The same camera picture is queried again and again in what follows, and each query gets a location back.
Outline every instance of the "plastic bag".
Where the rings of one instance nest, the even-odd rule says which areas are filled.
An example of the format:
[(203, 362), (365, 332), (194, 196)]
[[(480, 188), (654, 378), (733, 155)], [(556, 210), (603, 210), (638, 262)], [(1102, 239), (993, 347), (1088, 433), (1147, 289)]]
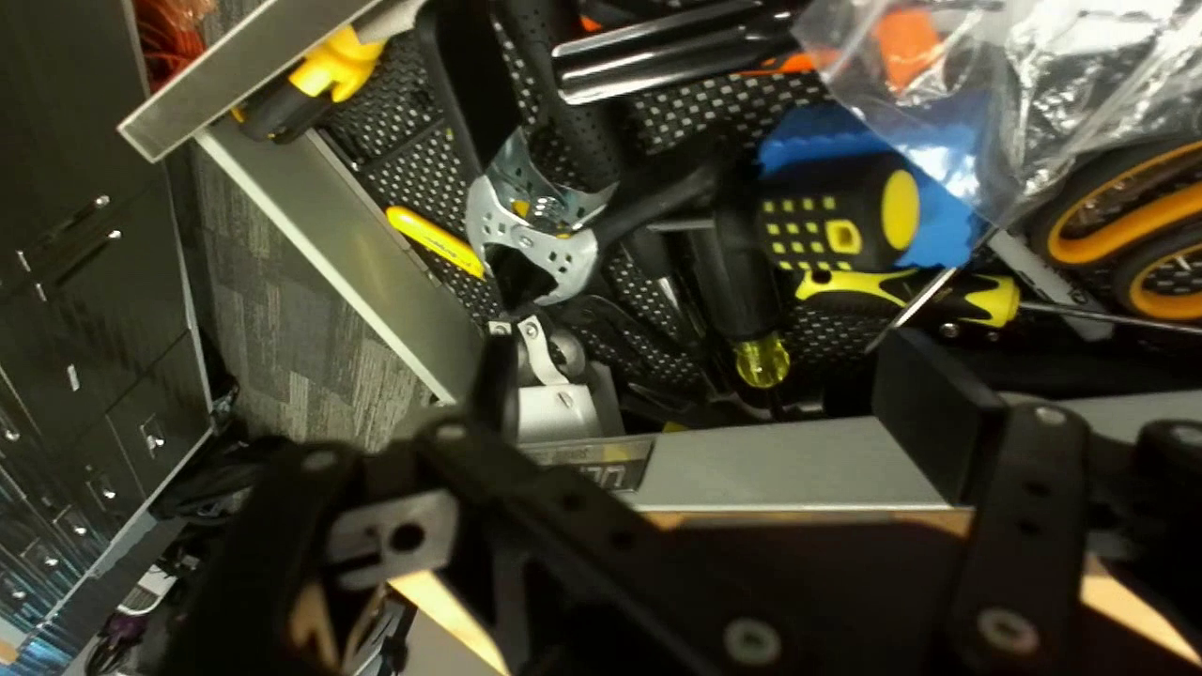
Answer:
[(797, 40), (980, 219), (1018, 213), (1088, 149), (1202, 130), (1202, 0), (817, 0)]

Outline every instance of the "screwdriver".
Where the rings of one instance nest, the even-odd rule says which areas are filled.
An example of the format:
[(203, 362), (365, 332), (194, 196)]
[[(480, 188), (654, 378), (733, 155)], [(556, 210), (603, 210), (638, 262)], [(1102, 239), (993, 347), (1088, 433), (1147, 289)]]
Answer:
[[(797, 300), (824, 310), (856, 310), (856, 314), (894, 314), (906, 307), (931, 273), (922, 269), (810, 269), (797, 285)], [(1117, 327), (1144, 327), (1144, 332), (1167, 332), (1167, 334), (1197, 334), (1202, 327), (1182, 323), (1157, 323), (1139, 314), (1113, 314), (1113, 310), (1088, 310), (1072, 305), (1042, 305), (1023, 300), (1023, 289), (1013, 279), (1005, 273), (961, 273), (947, 282), (931, 305), (926, 307), (928, 320), (949, 320), (949, 323), (974, 323), (974, 327), (1006, 327), (1018, 310), (1036, 314), (1075, 314), (1088, 323), (1117, 323)]]

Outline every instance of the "yellow screwdriver handle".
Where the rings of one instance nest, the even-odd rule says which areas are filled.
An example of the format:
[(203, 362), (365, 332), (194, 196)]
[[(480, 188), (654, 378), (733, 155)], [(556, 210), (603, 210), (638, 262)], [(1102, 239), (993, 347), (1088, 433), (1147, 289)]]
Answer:
[[(922, 269), (810, 269), (797, 285), (797, 300), (824, 310), (854, 314), (894, 314), (922, 289), (928, 273)], [(953, 320), (977, 327), (1006, 327), (1023, 307), (1023, 289), (1013, 279), (961, 273), (928, 305), (928, 320)]]
[(404, 238), (409, 238), (414, 243), (422, 243), (426, 250), (447, 260), (452, 265), (457, 265), (469, 279), (484, 279), (484, 260), (457, 239), (454, 234), (426, 220), (416, 210), (406, 206), (386, 206), (385, 210), (386, 226)]

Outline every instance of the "screwdriver handle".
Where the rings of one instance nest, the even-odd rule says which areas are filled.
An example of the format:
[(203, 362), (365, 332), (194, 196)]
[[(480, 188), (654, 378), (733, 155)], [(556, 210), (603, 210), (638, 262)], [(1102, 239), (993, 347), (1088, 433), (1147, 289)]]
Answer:
[[(797, 300), (824, 310), (897, 314), (928, 282), (922, 269), (810, 269), (797, 285)], [(1013, 279), (961, 273), (926, 307), (928, 320), (977, 327), (1006, 327), (1023, 307)]]

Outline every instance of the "perforated panel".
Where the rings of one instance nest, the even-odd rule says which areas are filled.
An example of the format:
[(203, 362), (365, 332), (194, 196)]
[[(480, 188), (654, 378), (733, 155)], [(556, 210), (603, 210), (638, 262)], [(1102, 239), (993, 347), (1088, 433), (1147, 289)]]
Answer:
[[(573, 181), (576, 173), (564, 141), (538, 128), (540, 103), (511, 44), (506, 69), (521, 116), (533, 128), (538, 166), (550, 175)], [(828, 98), (828, 90), (800, 75), (723, 75), (641, 94), (633, 108), (646, 155), (659, 155), (708, 128), (725, 128), (735, 141), (755, 148), (784, 108), (817, 98)], [(386, 47), (367, 90), (341, 104), (326, 128), (350, 155), (360, 155), (360, 181), (385, 206), (406, 203), (452, 234), (464, 234), (466, 175), (457, 175), (452, 130), (426, 98), (426, 69), (406, 37)], [(501, 314), (487, 282), (475, 282), (444, 260), (426, 260), (480, 323)], [(623, 249), (610, 257), (595, 293), (550, 307), (544, 320), (576, 332), (590, 355), (604, 362), (620, 383), (666, 385), (692, 399), (708, 383), (702, 355), (680, 347), (680, 310)], [(784, 332), (797, 362), (788, 383), (817, 385), (837, 378), (837, 363), (859, 362), (876, 327), (878, 323), (797, 310)]]

